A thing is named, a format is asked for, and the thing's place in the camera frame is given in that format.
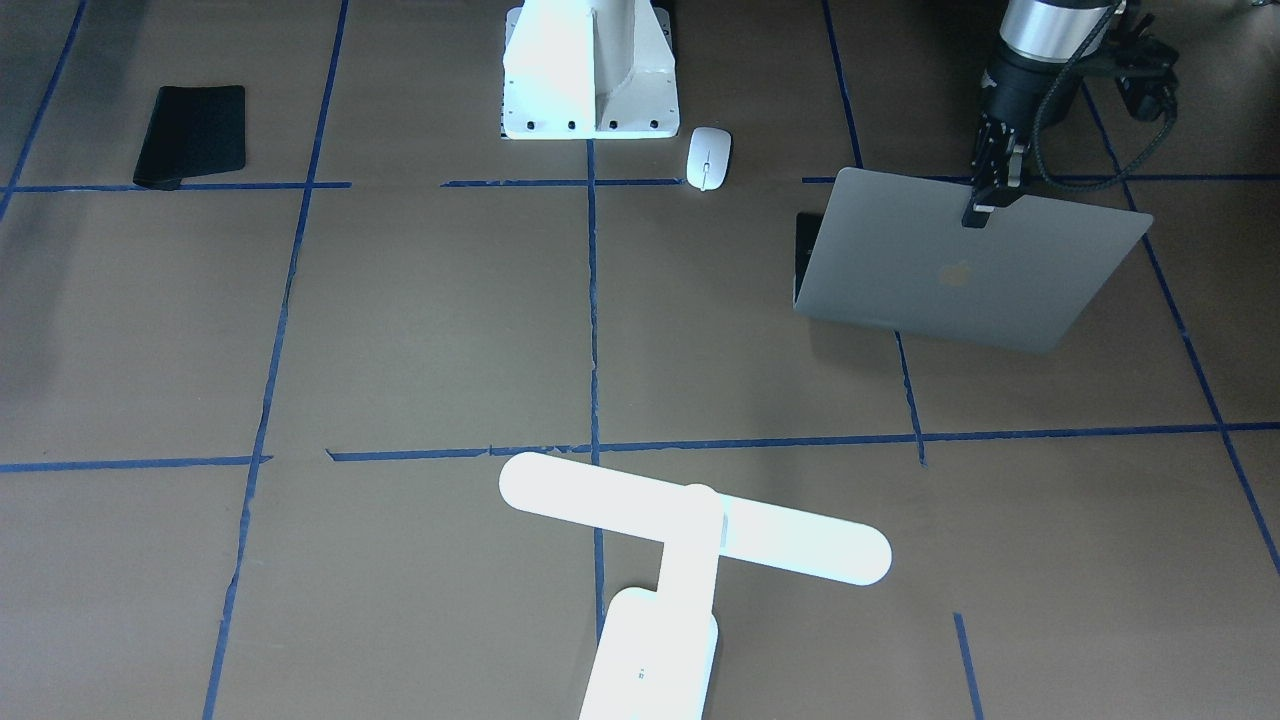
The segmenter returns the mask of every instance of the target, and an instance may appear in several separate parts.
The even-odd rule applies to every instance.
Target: apple logo
[[[969,277],[973,274],[973,268],[969,266],[968,260],[960,260],[954,265],[943,265],[938,270],[938,282],[950,287],[964,287],[969,284]]]

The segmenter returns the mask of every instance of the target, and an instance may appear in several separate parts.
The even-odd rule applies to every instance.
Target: white base
[[[521,8],[507,12],[507,35],[504,47],[511,44],[511,36],[520,20]],[[671,35],[671,14],[662,8],[653,8],[662,28],[667,47],[673,47]],[[675,137],[680,131],[680,104],[676,94],[676,77],[668,72],[639,72],[623,86],[614,88],[608,96],[596,97],[596,110],[591,117],[556,117],[532,120],[517,120],[544,105],[540,97],[543,88],[522,87],[507,78],[502,94],[503,137],[511,140],[644,140]]]
[[[625,588],[613,596],[579,720],[659,720],[641,715],[644,698],[653,692],[652,685],[645,683],[645,674],[658,656],[659,633],[654,628],[660,620],[657,618],[657,597],[658,593],[644,588]],[[710,618],[707,628],[707,669],[696,707],[690,707],[687,716],[660,720],[698,720],[703,716],[718,637],[716,618]]]

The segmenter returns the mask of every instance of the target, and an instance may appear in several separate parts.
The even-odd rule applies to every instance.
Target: silver cylinder
[[[1039,0],[1010,0],[1005,22],[1000,26],[1000,37],[1024,58],[1042,63],[1065,63],[1106,12],[1107,6],[1075,9]],[[1098,49],[1103,35],[1100,32],[1093,38],[1084,55]]]

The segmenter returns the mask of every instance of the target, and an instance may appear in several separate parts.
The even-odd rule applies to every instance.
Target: white t-shaped object
[[[609,603],[581,720],[701,717],[721,555],[856,585],[892,562],[869,525],[534,452],[508,460],[498,487],[517,510],[664,543],[657,593]]]

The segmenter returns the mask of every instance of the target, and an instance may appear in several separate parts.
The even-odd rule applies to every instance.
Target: laptop
[[[795,310],[1044,354],[1152,220],[1028,195],[966,228],[969,190],[840,170],[827,213],[796,219]]]

